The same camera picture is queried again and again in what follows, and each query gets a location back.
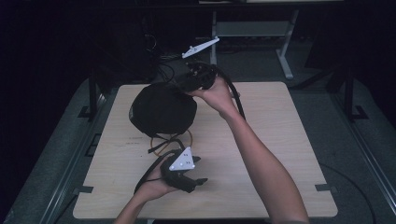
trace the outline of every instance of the right hand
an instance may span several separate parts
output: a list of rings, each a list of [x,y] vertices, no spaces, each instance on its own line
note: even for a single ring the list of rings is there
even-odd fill
[[[188,95],[202,98],[208,105],[217,110],[219,114],[227,119],[238,111],[233,104],[230,89],[222,77],[216,77],[215,83],[209,90],[196,90],[187,92]]]

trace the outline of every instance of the black fabric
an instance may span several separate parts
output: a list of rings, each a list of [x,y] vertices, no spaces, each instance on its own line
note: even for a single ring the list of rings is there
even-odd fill
[[[147,86],[136,96],[129,119],[149,137],[157,137],[157,133],[183,134],[192,125],[196,110],[191,96],[160,82]]]

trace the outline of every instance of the white triangular marker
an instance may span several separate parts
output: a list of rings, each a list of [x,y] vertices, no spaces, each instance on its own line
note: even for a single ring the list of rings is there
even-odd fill
[[[178,170],[192,170],[195,167],[192,160],[191,147],[186,147],[184,151],[177,157],[177,159],[169,167],[170,171]]]

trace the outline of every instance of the white object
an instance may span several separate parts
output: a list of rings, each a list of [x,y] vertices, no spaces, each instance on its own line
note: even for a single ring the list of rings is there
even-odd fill
[[[192,170],[195,167],[192,160],[191,147],[186,147],[184,151],[177,157],[177,159],[169,167],[171,171],[177,170]]]
[[[192,54],[198,53],[199,51],[201,51],[201,50],[203,50],[203,49],[206,49],[207,47],[210,47],[211,45],[215,44],[215,43],[218,42],[219,40],[220,40],[220,39],[219,39],[217,36],[215,36],[214,39],[212,39],[212,40],[210,40],[210,41],[207,41],[207,42],[205,42],[204,44],[200,44],[200,45],[195,46],[195,47],[190,46],[190,49],[189,49],[187,52],[182,53],[182,54],[181,54],[181,57],[182,57],[182,58],[190,57]]]

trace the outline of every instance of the table top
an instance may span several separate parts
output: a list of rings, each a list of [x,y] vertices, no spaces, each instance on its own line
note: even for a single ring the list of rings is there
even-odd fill
[[[326,181],[286,85],[281,82],[234,85],[241,94],[247,122],[290,172],[308,215],[335,216],[337,207],[331,193],[316,189],[316,185]],[[147,153],[150,138],[128,119],[130,106],[143,87],[120,87],[83,184],[93,187],[92,193],[79,194],[74,209],[76,218],[115,218],[133,196],[138,180],[157,159]],[[207,177],[208,181],[192,193],[180,190],[146,203],[139,217],[268,217],[227,123],[203,100],[194,99],[198,109],[189,128],[193,136],[191,151],[202,159],[186,176]],[[180,140],[188,146],[191,139],[185,133]]]

